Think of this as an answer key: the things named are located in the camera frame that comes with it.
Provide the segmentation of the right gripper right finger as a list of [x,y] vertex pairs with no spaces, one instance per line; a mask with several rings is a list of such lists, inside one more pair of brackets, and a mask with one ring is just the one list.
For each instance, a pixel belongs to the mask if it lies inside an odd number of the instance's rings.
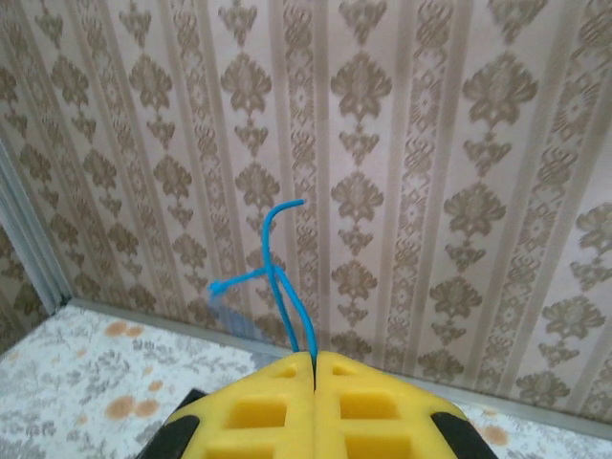
[[316,458],[494,458],[452,402],[343,355],[317,355]]

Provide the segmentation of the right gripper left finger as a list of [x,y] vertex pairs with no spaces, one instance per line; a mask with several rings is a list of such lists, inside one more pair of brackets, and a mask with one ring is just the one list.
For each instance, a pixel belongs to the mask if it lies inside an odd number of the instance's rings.
[[314,389],[311,355],[293,353],[187,404],[166,423],[198,421],[185,458],[312,458]]

